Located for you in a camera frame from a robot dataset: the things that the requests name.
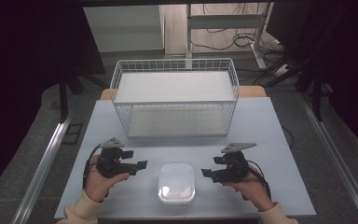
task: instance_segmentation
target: wire basket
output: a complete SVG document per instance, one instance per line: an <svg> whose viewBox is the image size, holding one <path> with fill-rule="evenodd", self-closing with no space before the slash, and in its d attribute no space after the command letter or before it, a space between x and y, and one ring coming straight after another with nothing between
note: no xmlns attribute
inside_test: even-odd
<svg viewBox="0 0 358 224"><path fill-rule="evenodd" d="M238 87L231 59L132 60L110 93L128 137L224 136Z"/></svg>

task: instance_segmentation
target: plastic container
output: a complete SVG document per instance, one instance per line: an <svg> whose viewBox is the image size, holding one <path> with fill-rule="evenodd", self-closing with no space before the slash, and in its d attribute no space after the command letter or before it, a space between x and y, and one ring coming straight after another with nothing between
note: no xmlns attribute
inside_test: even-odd
<svg viewBox="0 0 358 224"><path fill-rule="evenodd" d="M158 174L158 198L168 206L187 206L196 195L193 167L186 163L163 165Z"/></svg>

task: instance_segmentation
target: metal rod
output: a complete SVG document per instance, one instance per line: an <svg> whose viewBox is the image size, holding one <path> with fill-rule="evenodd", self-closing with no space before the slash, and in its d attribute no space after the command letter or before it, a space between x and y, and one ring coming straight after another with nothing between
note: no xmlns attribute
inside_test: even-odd
<svg viewBox="0 0 358 224"><path fill-rule="evenodd" d="M191 4L187 4L187 39L186 39L186 58L191 59Z"/></svg>
<svg viewBox="0 0 358 224"><path fill-rule="evenodd" d="M45 183L46 177L48 176L51 164L54 161L68 125L71 122L73 112L74 109L71 108L65 122L57 125L57 128L48 143L45 154L43 155L42 160L34 173L34 177L32 178L24 197L22 198L20 206L11 221L12 224L26 223L31 215L36 199L43 187L43 184Z"/></svg>
<svg viewBox="0 0 358 224"><path fill-rule="evenodd" d="M311 123L315 127L316 132L321 137L322 142L324 143L324 148L326 149L331 161L336 166L336 169L341 176L342 182L347 188L349 194L351 195L357 209L358 209L358 182L351 173L350 168L346 162L341 157L337 146L334 141L331 139L330 134L325 129L324 124L318 120L318 118L312 113L310 108L310 102L306 93L301 94L300 101L303 107L306 109L307 114L310 118Z"/></svg>
<svg viewBox="0 0 358 224"><path fill-rule="evenodd" d="M260 43L261 35L263 34L264 24L266 24L267 16L269 14L269 5L271 3L266 4L266 8L264 9L263 13L261 14L260 23L258 24L257 33L255 34L255 41L254 46L258 49L258 45Z"/></svg>

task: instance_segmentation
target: hand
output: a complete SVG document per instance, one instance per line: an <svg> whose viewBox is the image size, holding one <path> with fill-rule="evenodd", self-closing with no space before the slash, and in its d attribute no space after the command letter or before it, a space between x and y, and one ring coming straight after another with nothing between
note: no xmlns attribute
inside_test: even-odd
<svg viewBox="0 0 358 224"><path fill-rule="evenodd" d="M87 196L89 196L89 198L96 203L102 202L110 188L112 188L116 183L126 180L130 177L130 174L128 173L116 175L112 178L103 177L96 167L96 163L100 157L100 155L95 155L92 157L91 167L89 168L89 175L87 176L85 189Z"/></svg>
<svg viewBox="0 0 358 224"><path fill-rule="evenodd" d="M243 178L241 182L227 182L222 184L234 188L236 192L239 191L245 198L249 199L260 212L268 211L275 206L267 195L260 180L251 173Z"/></svg>

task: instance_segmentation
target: black handheld device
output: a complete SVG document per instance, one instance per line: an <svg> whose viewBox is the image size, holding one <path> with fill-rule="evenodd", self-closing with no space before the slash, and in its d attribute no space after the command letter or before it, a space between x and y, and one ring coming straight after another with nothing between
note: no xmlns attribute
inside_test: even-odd
<svg viewBox="0 0 358 224"><path fill-rule="evenodd" d="M125 173L136 175L139 170L146 168L147 161L138 161L136 164L122 163L120 159L126 160L132 158L133 151L124 151L121 147L124 147L124 145L113 137L92 150L83 172L83 189L86 187L87 176L91 165L96 165L100 174L106 178ZM101 157L96 164L91 164L92 156L98 148L102 149Z"/></svg>
<svg viewBox="0 0 358 224"><path fill-rule="evenodd" d="M225 164L226 169L212 171L210 169L201 169L203 176L210 177L214 183L225 183L225 182L240 182L244 177L249 173L257 177L261 184L266 189L267 195L271 198L271 193L269 190L269 183L264 178L263 173L259 174L257 171L249 167L248 162L243 153L243 149L248 147L255 147L254 143L230 143L222 150L222 153L225 153L223 157L214 157L214 163L216 164Z"/></svg>

